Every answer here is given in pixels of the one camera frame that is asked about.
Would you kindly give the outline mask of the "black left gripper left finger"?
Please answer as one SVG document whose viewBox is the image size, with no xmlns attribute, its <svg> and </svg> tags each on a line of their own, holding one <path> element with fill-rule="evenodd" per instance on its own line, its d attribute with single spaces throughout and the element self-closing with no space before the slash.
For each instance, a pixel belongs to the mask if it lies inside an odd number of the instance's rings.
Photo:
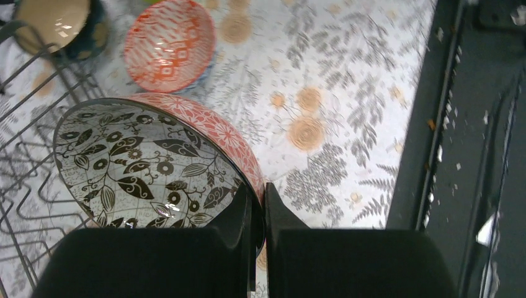
<svg viewBox="0 0 526 298">
<path fill-rule="evenodd" d="M 33 297 L 248 297 L 251 195 L 202 228 L 84 228 L 58 245 Z"/>
</svg>

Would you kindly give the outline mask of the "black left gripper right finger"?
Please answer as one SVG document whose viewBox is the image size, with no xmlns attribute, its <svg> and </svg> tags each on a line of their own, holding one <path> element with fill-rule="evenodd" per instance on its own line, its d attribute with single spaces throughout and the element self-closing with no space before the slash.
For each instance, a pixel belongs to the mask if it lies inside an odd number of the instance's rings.
<svg viewBox="0 0 526 298">
<path fill-rule="evenodd" d="M 433 241 L 412 230 L 309 228 L 265 187 L 270 297 L 455 297 Z"/>
</svg>

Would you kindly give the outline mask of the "pink patterned bowl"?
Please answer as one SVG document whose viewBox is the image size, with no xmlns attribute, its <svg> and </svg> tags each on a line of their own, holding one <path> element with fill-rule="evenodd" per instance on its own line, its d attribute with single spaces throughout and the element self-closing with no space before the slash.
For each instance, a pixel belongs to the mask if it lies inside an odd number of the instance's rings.
<svg viewBox="0 0 526 298">
<path fill-rule="evenodd" d="M 64 113 L 53 155 L 73 199 L 99 227 L 198 228 L 241 186 L 261 211 L 264 178 L 241 133 L 184 97 L 91 99 Z"/>
</svg>

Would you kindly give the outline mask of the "black wire dish rack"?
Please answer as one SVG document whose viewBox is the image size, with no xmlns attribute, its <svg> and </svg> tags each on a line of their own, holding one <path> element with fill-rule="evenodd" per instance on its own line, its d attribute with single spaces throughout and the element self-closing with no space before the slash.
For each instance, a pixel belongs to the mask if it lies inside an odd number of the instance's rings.
<svg viewBox="0 0 526 298">
<path fill-rule="evenodd" d="M 42 42 L 18 48 L 23 21 L 1 25 L 1 296 L 29 297 L 62 238 L 89 218 L 67 193 L 53 157 L 53 132 L 75 104 L 104 95 L 92 63 Z"/>
</svg>

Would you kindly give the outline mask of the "blue white patterned bowl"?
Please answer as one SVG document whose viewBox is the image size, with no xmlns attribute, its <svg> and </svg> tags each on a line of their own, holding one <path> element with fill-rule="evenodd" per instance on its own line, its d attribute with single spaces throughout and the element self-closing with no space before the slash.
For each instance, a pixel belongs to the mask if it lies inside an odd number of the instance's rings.
<svg viewBox="0 0 526 298">
<path fill-rule="evenodd" d="M 195 1 L 151 5 L 130 27 L 123 49 L 131 79 L 156 93 L 184 93 L 203 83 L 215 57 L 214 21 Z"/>
</svg>

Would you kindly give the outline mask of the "dark teal bowl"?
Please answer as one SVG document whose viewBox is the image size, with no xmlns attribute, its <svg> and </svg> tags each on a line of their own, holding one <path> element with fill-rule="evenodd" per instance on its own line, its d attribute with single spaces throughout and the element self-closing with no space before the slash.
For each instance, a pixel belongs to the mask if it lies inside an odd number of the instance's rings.
<svg viewBox="0 0 526 298">
<path fill-rule="evenodd" d="M 32 26 L 50 53 L 63 50 L 70 60 L 83 61 L 101 54 L 109 39 L 109 19 L 98 0 L 16 1 L 14 20 Z"/>
</svg>

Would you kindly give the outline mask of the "yellow-green bowl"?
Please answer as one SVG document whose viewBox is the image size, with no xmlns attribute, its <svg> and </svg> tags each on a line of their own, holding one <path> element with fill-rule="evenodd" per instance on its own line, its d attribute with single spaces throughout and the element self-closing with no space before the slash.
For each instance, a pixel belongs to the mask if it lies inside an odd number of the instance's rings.
<svg viewBox="0 0 526 298">
<path fill-rule="evenodd" d="M 142 0 L 144 3 L 147 3 L 149 5 L 156 4 L 158 2 L 161 2 L 162 0 Z"/>
</svg>

